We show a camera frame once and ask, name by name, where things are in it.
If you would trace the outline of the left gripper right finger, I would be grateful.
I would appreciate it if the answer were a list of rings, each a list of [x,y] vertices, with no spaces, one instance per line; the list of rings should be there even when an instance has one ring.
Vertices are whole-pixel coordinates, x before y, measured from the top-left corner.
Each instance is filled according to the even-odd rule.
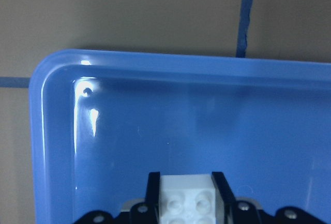
[[[212,181],[216,189],[216,223],[261,223],[256,207],[236,199],[222,172],[212,172]]]

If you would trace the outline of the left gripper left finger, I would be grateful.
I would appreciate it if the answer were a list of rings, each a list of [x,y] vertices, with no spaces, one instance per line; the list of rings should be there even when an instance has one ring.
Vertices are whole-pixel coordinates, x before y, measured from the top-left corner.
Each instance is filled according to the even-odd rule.
[[[145,198],[129,212],[129,223],[159,223],[160,172],[150,172]]]

